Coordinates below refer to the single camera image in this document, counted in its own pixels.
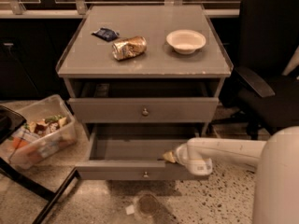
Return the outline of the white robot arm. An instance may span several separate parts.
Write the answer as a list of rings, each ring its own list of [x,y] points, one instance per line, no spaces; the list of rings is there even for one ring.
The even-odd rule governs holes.
[[[256,172],[253,224],[299,224],[299,127],[272,134],[266,141],[194,137],[166,151],[165,161],[191,174],[210,175],[213,161]]]

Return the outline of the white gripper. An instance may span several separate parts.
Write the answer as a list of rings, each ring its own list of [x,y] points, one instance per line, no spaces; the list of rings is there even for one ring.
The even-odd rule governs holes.
[[[174,153],[167,151],[163,154],[165,161],[177,162],[184,166],[192,175],[210,175],[213,171],[212,160],[204,155],[207,140],[192,138],[176,147]]]

